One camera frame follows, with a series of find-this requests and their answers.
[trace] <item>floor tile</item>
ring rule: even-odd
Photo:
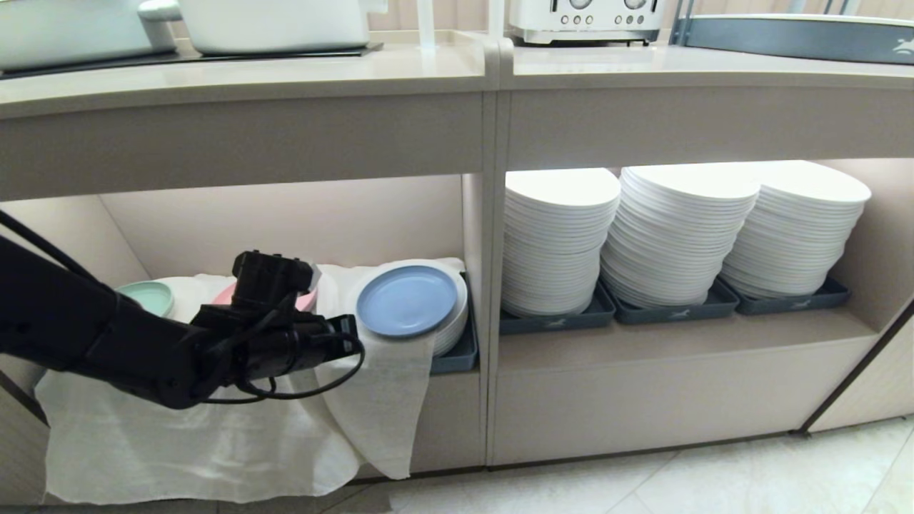
[[[914,514],[914,434],[908,437],[864,514]]]
[[[316,498],[276,498],[245,504],[220,501],[218,514],[320,514],[367,487],[347,486]]]
[[[687,450],[638,496],[653,514],[860,514],[912,429],[893,420]]]
[[[40,514],[217,514],[215,501],[166,500],[133,505],[67,505],[43,507]]]
[[[652,512],[638,497],[638,493],[632,493],[606,514],[652,514]]]
[[[328,514],[604,514],[671,453],[377,484]]]

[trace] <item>tray logo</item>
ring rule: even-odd
[[[914,55],[914,38],[912,38],[911,41],[899,39],[898,46],[895,47],[895,53],[903,55]]]

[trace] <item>green plate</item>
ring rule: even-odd
[[[118,287],[115,291],[136,300],[146,312],[156,316],[168,316],[172,307],[175,306],[175,297],[172,295],[171,287],[159,282],[146,281],[127,284]]]

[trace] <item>toaster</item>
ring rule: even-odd
[[[666,0],[512,0],[511,33],[526,43],[657,40]]]

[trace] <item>white cloth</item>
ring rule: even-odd
[[[456,259],[442,261],[463,269]],[[355,312],[354,288],[375,268],[320,268],[318,313]],[[190,321],[200,302],[234,281],[195,278],[207,294],[202,300],[176,297],[177,321]],[[356,376],[303,401],[172,411],[104,382],[50,371],[36,387],[51,425],[48,492],[73,503],[168,498],[246,503],[328,494],[355,477],[366,460],[389,477],[408,477],[433,338],[389,343],[366,331],[360,336],[368,357]],[[277,382],[280,391],[308,391],[353,363],[340,359]],[[214,398],[242,396],[228,388]]]

